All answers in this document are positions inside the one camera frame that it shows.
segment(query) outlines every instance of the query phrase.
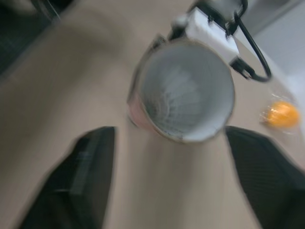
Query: white wall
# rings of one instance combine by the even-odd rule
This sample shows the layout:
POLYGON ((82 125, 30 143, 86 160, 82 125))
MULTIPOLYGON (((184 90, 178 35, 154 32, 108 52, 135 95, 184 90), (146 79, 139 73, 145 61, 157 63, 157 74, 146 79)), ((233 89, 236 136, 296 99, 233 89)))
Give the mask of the white wall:
POLYGON ((305 1, 254 37, 287 75, 305 75, 305 1))

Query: black cable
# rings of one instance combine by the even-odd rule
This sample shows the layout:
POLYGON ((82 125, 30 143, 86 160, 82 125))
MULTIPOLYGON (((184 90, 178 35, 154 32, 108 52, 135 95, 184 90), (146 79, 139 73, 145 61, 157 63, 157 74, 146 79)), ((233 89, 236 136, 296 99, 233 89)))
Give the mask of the black cable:
POLYGON ((237 13, 234 14, 234 19, 235 19, 235 22, 241 28, 241 30, 244 33, 244 35, 247 38, 247 40, 249 41, 251 47, 255 51, 258 59, 262 63, 262 66, 264 67, 264 71, 266 72, 266 75, 267 75, 267 78, 265 78, 265 77, 261 77, 261 76, 259 76, 259 75, 254 73, 253 75, 251 75, 252 79, 260 81, 260 82, 267 82, 267 81, 269 81, 271 79, 271 77, 272 77, 272 74, 271 74, 271 71, 270 71, 270 68, 268 66, 268 63, 267 63, 266 59, 264 58, 262 52, 260 51, 260 49, 256 45, 255 41, 253 40, 252 36, 250 35, 250 33, 247 30, 247 28, 244 26, 243 22, 241 21, 240 17, 237 15, 237 13))

